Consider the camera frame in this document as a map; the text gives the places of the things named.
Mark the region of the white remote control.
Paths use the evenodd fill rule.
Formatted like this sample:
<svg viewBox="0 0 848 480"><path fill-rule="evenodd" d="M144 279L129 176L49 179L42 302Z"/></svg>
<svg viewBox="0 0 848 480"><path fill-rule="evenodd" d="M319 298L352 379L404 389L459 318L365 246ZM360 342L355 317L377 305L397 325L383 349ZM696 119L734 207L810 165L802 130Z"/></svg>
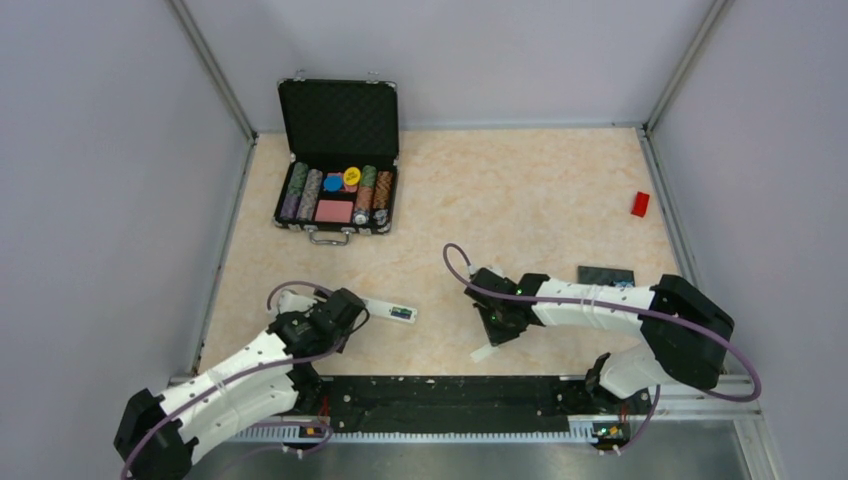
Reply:
<svg viewBox="0 0 848 480"><path fill-rule="evenodd" d="M367 311L375 317L412 325L416 322L418 310L414 307L399 305L382 300L362 298Z"/></svg>

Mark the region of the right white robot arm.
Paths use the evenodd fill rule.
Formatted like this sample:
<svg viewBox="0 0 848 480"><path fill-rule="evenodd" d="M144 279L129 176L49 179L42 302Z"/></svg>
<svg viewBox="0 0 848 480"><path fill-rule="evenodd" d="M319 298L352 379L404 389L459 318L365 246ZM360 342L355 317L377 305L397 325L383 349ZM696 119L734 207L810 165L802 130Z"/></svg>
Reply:
<svg viewBox="0 0 848 480"><path fill-rule="evenodd" d="M672 274L648 287L580 284L528 273L514 282L481 268L465 288L480 311L492 345L519 337L530 325L586 327L637 339L599 357L587 374L586 397L600 412L652 385L717 386L735 323L686 279Z"/></svg>

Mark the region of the white battery cover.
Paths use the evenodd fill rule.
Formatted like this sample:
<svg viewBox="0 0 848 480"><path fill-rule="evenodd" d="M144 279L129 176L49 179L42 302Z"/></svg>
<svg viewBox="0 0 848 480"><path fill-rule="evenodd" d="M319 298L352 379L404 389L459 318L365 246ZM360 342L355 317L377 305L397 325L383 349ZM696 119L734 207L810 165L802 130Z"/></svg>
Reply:
<svg viewBox="0 0 848 480"><path fill-rule="evenodd" d="M480 347L480 348L476 349L475 351L473 351L469 355L469 357L471 358L471 360L474 363L480 363L480 362L484 361L485 359L487 359L488 357L490 357L491 355L493 355L494 353L496 353L497 351L498 351L498 348L495 347L495 346L484 345L483 347Z"/></svg>

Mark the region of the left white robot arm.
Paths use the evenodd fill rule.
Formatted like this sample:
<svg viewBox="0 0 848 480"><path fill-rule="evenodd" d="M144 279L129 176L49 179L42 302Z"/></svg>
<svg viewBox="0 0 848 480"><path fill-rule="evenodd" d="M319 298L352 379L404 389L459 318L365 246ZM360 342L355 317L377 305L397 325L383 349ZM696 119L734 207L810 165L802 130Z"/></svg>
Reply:
<svg viewBox="0 0 848 480"><path fill-rule="evenodd" d="M113 440L124 462L122 479L182 479L207 453L272 416L307 416L307 427L328 435L321 421L325 389L314 362L339 351L370 314L346 288L314 285L312 295L275 287L266 300L271 323L234 354L204 373L154 394L134 394Z"/></svg>

